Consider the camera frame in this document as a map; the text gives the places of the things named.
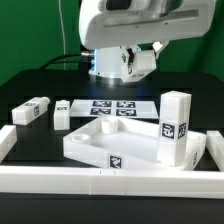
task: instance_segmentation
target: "white tray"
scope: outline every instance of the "white tray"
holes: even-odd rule
[[[159,125],[117,117],[118,132],[106,135],[101,132],[104,118],[65,136],[64,156],[101,168],[191,171],[204,153],[206,135],[189,131],[184,163],[178,167],[162,164],[157,161]]]

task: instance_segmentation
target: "small white block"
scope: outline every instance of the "small white block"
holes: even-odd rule
[[[70,129],[70,102],[66,100],[57,101],[54,110],[54,130]]]
[[[13,124],[27,125],[47,111],[50,100],[47,97],[34,97],[12,110]]]
[[[161,96],[157,159],[170,166],[183,164],[186,153],[191,95],[171,91]]]
[[[0,163],[17,141],[16,126],[5,125],[0,131]]]
[[[126,171],[116,169],[90,169],[90,195],[125,195]]]

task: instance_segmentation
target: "white foam block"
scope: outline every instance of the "white foam block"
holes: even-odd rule
[[[17,141],[16,126],[5,125],[0,131],[0,163]]]
[[[220,171],[224,172],[224,138],[220,132],[207,132],[206,147]]]
[[[50,100],[47,97],[34,97],[12,110],[13,124],[27,125],[47,111]]]
[[[223,172],[116,170],[114,176],[111,172],[0,166],[0,192],[224,198]]]
[[[170,166],[183,164],[186,154],[191,95],[171,91],[161,96],[158,160]]]
[[[54,130],[70,129],[70,102],[66,100],[56,101],[54,110]]]
[[[89,194],[89,169],[0,166],[0,192]]]
[[[126,195],[224,198],[224,175],[201,171],[127,171]]]
[[[89,178],[90,195],[125,195],[125,170],[90,169]]]

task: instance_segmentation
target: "marker sticker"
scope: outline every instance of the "marker sticker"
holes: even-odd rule
[[[110,155],[110,168],[121,169],[122,168],[122,158]]]

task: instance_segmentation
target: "tall white block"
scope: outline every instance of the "tall white block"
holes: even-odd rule
[[[161,96],[157,159],[180,166],[185,159],[191,95],[171,91]]]
[[[54,130],[70,129],[70,102],[57,101],[54,110]]]
[[[221,172],[224,172],[224,138],[219,131],[208,131],[206,147]]]
[[[16,126],[5,125],[0,131],[0,163],[17,141]]]
[[[47,111],[47,97],[34,97],[12,110],[13,124],[27,125]]]

